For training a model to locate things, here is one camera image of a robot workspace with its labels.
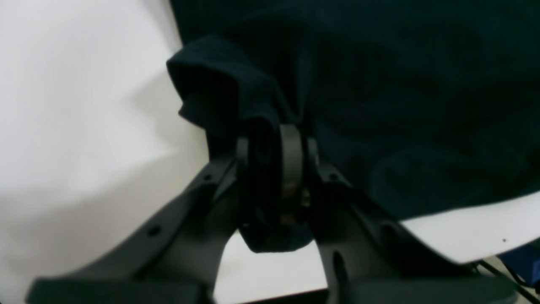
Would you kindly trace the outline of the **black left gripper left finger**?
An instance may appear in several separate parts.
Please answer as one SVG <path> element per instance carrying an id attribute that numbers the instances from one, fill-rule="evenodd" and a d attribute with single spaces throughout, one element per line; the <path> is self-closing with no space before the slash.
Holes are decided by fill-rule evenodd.
<path id="1" fill-rule="evenodd" d="M 227 241 L 239 225 L 237 168 L 248 139 L 206 164 L 189 186 L 119 246 L 80 270 L 39 278 L 28 304 L 213 304 Z"/>

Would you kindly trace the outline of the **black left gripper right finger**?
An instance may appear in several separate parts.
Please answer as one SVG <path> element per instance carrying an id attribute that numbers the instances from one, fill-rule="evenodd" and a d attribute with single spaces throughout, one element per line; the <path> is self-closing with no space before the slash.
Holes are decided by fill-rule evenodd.
<path id="1" fill-rule="evenodd" d="M 328 304 L 515 303 L 512 283 L 475 274 L 434 252 L 356 192 L 295 126 L 280 127 L 280 149 L 280 221 L 309 225 Z"/>

